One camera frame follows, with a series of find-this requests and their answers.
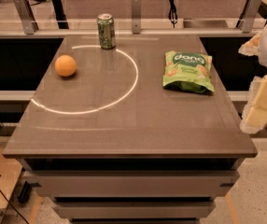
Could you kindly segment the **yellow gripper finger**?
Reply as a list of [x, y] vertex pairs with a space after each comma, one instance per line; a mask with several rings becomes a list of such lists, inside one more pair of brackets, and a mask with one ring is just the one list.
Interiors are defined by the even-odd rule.
[[261, 33], [255, 34], [250, 40], [245, 42], [239, 49], [238, 52], [245, 56], [258, 56], [259, 55], [259, 42]]
[[261, 131], [267, 124], [267, 75], [254, 77], [248, 100], [242, 113], [240, 129], [243, 133], [253, 134]]

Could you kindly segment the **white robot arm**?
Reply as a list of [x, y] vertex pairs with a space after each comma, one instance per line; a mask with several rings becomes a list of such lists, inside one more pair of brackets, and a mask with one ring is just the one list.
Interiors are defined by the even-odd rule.
[[[245, 56], [257, 55], [259, 64], [267, 67], [267, 24], [261, 32], [242, 45], [238, 52]], [[248, 101], [242, 113], [240, 129], [253, 134], [267, 124], [267, 75], [254, 77], [250, 83]]]

